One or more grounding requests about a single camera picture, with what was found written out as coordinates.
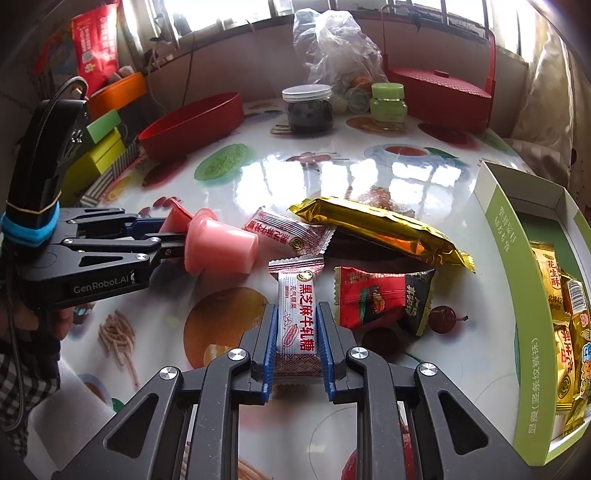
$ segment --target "gold foil snack package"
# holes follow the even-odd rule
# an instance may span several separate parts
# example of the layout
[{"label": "gold foil snack package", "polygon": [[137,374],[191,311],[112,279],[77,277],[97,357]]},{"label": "gold foil snack package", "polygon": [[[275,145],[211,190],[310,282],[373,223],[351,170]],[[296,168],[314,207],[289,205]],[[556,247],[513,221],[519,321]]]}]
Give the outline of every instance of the gold foil snack package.
[{"label": "gold foil snack package", "polygon": [[539,242],[530,242],[530,245],[542,273],[542,281],[550,305],[552,321],[555,324],[568,326],[569,320],[564,316],[560,270],[556,264],[554,245]]},{"label": "gold foil snack package", "polygon": [[569,412],[573,406],[574,393],[574,356],[570,331],[565,325],[554,327],[556,342],[556,364],[558,381],[556,393],[556,412]]},{"label": "gold foil snack package", "polygon": [[583,284],[569,275],[563,275],[562,289],[564,307],[571,316],[570,337],[574,357],[573,406],[564,424],[564,434],[569,434],[583,424],[587,407],[591,381],[591,329]]},{"label": "gold foil snack package", "polygon": [[458,250],[436,228],[414,218],[336,197],[306,199],[290,210],[308,223],[342,228],[425,263],[462,265],[476,272],[471,255]]}]

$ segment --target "blue elastic band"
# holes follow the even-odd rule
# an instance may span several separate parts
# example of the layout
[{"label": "blue elastic band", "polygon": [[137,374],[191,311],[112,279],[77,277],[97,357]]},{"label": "blue elastic band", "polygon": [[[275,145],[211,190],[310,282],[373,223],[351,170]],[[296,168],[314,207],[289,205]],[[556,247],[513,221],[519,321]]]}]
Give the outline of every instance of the blue elastic band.
[{"label": "blue elastic band", "polygon": [[56,202],[49,222],[41,228],[27,228],[14,223],[7,217],[6,212],[2,214],[2,232],[11,242],[24,245],[25,247],[39,247],[53,234],[57,226],[57,219],[60,216],[60,202]]}]

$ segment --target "white candy wrapper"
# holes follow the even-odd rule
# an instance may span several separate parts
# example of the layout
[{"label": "white candy wrapper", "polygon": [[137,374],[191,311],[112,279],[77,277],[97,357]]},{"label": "white candy wrapper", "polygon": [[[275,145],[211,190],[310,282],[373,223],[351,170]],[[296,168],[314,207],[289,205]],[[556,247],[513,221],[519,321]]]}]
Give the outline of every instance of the white candy wrapper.
[{"label": "white candy wrapper", "polygon": [[322,375],[317,353],[314,280],[324,267],[322,255],[269,262],[279,281],[279,331],[275,374],[286,377]]},{"label": "white candy wrapper", "polygon": [[255,233],[259,242],[280,250],[286,257],[323,254],[335,227],[309,225],[260,207],[242,228]]}]

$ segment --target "green jar lid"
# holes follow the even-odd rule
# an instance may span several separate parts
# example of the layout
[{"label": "green jar lid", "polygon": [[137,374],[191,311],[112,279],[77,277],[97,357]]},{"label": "green jar lid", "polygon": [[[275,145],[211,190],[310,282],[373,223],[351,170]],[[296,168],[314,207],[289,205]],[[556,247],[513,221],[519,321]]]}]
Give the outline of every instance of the green jar lid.
[{"label": "green jar lid", "polygon": [[371,86],[371,92],[378,100],[402,100],[404,85],[402,83],[374,83]]}]

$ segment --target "noodle print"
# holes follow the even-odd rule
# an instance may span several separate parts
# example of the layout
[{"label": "noodle print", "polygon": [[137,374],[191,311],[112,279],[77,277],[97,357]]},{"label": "noodle print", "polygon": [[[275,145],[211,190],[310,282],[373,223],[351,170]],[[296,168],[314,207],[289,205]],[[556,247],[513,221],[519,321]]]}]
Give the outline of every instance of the noodle print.
[{"label": "noodle print", "polygon": [[119,310],[109,315],[104,325],[99,326],[99,339],[109,352],[113,352],[117,364],[124,368],[127,364],[135,388],[139,388],[138,374],[135,370],[132,355],[135,350],[135,330],[127,317]]}]

